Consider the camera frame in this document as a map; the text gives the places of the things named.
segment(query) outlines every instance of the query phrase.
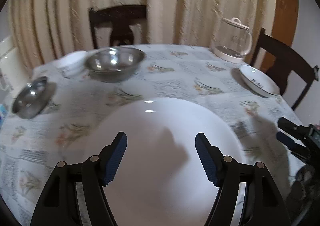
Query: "tablecloth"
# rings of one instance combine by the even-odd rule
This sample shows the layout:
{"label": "tablecloth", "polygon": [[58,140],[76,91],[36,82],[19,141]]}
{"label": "tablecloth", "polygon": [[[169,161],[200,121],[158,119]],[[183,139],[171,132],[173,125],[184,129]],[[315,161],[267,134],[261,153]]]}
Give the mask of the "tablecloth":
{"label": "tablecloth", "polygon": [[[103,83],[84,72],[64,78],[52,63],[34,69],[56,92],[41,114],[23,120],[9,113],[0,131],[0,193],[22,226],[30,224],[40,193],[56,163],[82,162],[87,136],[115,109],[133,101],[173,97],[202,105],[238,136],[247,163],[262,161],[285,197],[303,163],[275,134],[284,116],[301,124],[281,96],[264,98],[244,84],[239,66],[211,49],[182,45],[134,45],[146,53],[136,73],[121,83]],[[84,205],[83,189],[79,206]],[[90,222],[82,214],[83,224]]]}

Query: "screw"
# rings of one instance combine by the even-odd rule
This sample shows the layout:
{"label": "screw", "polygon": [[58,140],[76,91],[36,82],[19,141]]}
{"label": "screw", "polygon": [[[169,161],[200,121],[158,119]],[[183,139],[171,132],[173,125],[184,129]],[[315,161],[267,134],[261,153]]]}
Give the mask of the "screw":
{"label": "screw", "polygon": [[66,163],[64,161],[60,161],[57,164],[57,167],[63,167]]}
{"label": "screw", "polygon": [[258,162],[258,163],[257,163],[257,167],[259,167],[259,168],[264,168],[264,163]]}
{"label": "screw", "polygon": [[231,162],[232,161],[232,157],[225,156],[225,157],[223,157],[223,160],[226,161],[226,162]]}
{"label": "screw", "polygon": [[99,160],[99,157],[98,156],[92,156],[90,157],[90,161],[91,162],[95,162],[95,161],[98,161]]}

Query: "wooden door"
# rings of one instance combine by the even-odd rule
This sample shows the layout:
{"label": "wooden door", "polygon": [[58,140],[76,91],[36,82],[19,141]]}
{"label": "wooden door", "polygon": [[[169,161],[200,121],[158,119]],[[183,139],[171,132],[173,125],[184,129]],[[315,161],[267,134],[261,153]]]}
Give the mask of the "wooden door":
{"label": "wooden door", "polygon": [[[292,46],[298,19],[299,0],[276,0],[276,12],[271,36],[287,46]],[[275,57],[266,52],[260,70],[266,72],[273,66]]]}

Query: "metal bowl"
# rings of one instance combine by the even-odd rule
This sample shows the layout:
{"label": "metal bowl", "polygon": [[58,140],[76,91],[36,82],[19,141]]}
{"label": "metal bowl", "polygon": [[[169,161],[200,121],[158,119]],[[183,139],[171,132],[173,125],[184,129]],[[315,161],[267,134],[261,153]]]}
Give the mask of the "metal bowl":
{"label": "metal bowl", "polygon": [[120,82],[134,74],[144,57],[144,52],[135,48],[112,47],[90,56],[85,66],[94,78]]}
{"label": "metal bowl", "polygon": [[40,113],[48,104],[52,94],[48,90],[48,78],[39,77],[28,83],[19,93],[12,105],[12,113],[30,119]]}

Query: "large metal bowl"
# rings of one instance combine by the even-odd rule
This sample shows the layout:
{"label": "large metal bowl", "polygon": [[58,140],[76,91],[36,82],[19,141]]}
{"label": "large metal bowl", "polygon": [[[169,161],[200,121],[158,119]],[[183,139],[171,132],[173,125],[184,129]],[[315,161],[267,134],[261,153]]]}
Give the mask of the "large metal bowl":
{"label": "large metal bowl", "polygon": [[133,75],[144,57],[144,52],[135,48],[112,47],[90,56],[85,66],[93,78],[115,83]]}
{"label": "large metal bowl", "polygon": [[40,113],[48,104],[52,93],[48,89],[48,78],[39,77],[28,83],[19,93],[12,105],[12,113],[30,119]]}

